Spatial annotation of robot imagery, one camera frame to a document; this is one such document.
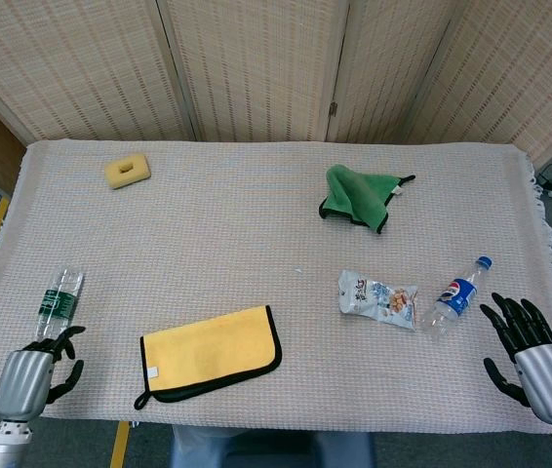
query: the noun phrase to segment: yellow towel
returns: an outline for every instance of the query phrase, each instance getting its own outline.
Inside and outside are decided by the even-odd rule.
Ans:
[[[147,334],[140,339],[145,392],[177,402],[273,371],[282,352],[268,305]]]

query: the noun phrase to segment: pepsi bottle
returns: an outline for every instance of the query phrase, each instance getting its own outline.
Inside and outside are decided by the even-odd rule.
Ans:
[[[421,318],[421,329],[436,341],[445,335],[469,307],[486,280],[493,262],[481,256],[455,278]]]

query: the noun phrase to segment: plastic snack packet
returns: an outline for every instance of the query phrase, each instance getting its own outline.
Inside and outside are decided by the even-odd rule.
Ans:
[[[414,330],[415,298],[416,286],[386,286],[350,270],[338,277],[338,307],[344,314]]]

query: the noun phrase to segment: woven screen panel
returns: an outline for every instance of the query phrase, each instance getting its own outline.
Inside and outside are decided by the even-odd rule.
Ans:
[[[143,1],[0,1],[0,98],[36,139],[189,138]]]
[[[544,163],[552,156],[552,2],[471,2],[428,93],[408,142],[510,142]]]
[[[321,140],[339,0],[168,0],[206,141]]]
[[[394,140],[455,3],[352,3],[338,75],[347,84],[344,96],[338,97],[336,136],[331,139],[350,143]]]

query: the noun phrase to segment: pepsi label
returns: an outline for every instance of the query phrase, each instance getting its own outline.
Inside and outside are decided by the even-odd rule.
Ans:
[[[469,307],[469,303],[476,292],[477,290],[471,283],[461,278],[456,278],[437,300],[449,305],[460,317],[467,307]]]

